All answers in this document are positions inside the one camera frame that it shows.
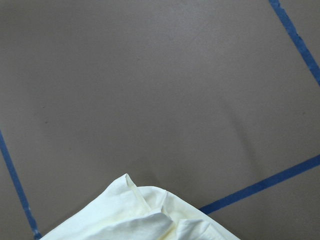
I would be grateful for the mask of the cream long sleeve shirt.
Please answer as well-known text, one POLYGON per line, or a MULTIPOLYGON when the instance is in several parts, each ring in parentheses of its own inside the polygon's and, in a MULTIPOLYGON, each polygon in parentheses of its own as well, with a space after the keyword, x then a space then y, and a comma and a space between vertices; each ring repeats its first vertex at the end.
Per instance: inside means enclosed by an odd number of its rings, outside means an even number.
POLYGON ((136 186, 128 174, 43 236, 44 240, 236 240, 173 193, 136 186))

